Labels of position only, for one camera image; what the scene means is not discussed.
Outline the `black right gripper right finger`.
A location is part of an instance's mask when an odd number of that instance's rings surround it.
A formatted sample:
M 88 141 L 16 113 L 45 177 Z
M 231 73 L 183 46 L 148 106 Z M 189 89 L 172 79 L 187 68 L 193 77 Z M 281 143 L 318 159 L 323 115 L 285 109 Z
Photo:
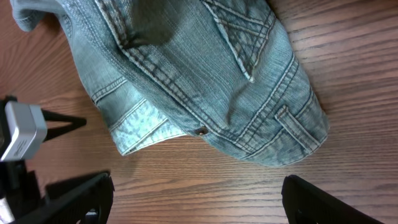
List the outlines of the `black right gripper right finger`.
M 289 224 L 382 224 L 297 175 L 285 177 L 281 194 Z

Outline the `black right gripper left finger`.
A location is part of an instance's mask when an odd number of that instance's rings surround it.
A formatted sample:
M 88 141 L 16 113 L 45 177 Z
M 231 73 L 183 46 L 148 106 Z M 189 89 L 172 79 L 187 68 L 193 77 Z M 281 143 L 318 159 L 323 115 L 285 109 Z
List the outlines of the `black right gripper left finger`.
M 55 182 L 45 187 L 45 196 L 19 204 L 13 223 L 108 222 L 114 185 L 109 171 L 94 172 Z

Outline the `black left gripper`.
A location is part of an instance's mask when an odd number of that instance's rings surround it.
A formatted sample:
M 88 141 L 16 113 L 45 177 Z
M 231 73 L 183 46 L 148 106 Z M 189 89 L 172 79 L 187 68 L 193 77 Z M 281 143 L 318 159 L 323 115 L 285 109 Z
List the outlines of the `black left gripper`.
M 17 101 L 13 96 L 1 100 L 1 155 L 11 141 L 11 134 L 7 125 L 5 105 L 9 101 Z M 49 128 L 44 142 L 57 138 L 86 125 L 87 120 L 76 116 L 59 114 L 42 110 L 45 121 L 68 123 L 68 125 Z M 40 196 L 35 172 L 29 172 L 24 160 L 1 161 L 1 223 L 13 223 L 14 216 L 21 214 L 17 211 L 19 204 L 33 202 L 34 196 Z

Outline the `light blue denim shorts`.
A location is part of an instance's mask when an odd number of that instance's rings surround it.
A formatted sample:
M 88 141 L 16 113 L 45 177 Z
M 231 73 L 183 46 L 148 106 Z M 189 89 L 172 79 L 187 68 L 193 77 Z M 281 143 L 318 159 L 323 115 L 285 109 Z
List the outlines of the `light blue denim shorts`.
M 12 1 L 52 13 L 122 155 L 184 135 L 264 166 L 313 154 L 328 118 L 265 0 Z

